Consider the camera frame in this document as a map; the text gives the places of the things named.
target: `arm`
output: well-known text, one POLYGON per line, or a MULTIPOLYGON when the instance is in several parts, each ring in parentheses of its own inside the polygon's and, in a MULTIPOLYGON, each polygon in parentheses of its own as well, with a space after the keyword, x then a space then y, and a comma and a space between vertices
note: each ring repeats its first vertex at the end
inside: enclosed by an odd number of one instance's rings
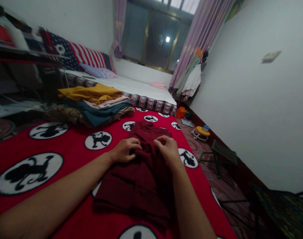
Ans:
POLYGON ((217 236, 181 162, 177 142, 168 136, 161 136, 154 142, 172 172, 180 237, 216 239, 217 236))
POLYGON ((129 162, 138 139, 120 141, 111 151, 61 178, 0 215, 0 238, 46 238, 77 207, 115 162, 129 162))

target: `window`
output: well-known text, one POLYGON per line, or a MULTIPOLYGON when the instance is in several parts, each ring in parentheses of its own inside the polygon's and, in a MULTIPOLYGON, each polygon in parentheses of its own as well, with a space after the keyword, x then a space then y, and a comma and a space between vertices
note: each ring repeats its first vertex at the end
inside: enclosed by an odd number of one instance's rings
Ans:
POLYGON ((125 59, 173 73, 199 0, 128 0, 125 59))

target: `hand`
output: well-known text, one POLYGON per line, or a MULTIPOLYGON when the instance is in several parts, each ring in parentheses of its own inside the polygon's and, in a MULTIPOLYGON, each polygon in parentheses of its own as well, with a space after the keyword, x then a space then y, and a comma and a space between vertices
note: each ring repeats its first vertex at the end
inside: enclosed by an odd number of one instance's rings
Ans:
POLYGON ((141 143, 136 138, 129 138, 121 140, 114 149, 108 152, 109 157, 112 163, 122 162, 127 163, 133 160, 136 155, 129 154, 131 149, 140 149, 143 150, 141 147, 141 143))
POLYGON ((180 159, 177 142, 173 138, 163 135, 155 139, 154 143, 164 156, 172 171, 176 169, 185 169, 185 166, 180 159))

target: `yellow toy seat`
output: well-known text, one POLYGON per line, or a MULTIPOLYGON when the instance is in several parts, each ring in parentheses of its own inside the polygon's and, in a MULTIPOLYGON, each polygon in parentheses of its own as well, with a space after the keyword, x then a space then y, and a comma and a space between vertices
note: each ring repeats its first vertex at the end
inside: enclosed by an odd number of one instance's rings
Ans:
POLYGON ((194 139, 199 139, 199 140, 202 140, 204 142, 206 142, 209 139, 209 136, 210 136, 210 133, 204 131, 201 126, 197 126, 191 133, 195 136, 194 139))

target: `curtain tieback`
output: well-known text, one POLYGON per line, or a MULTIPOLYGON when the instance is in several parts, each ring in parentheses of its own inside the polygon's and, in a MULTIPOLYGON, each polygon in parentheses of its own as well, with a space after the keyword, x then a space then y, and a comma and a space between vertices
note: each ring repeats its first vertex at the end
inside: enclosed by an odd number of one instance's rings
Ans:
POLYGON ((121 47, 119 41, 115 40, 113 42, 112 49, 114 50, 115 57, 117 57, 117 58, 123 57, 122 47, 121 47))

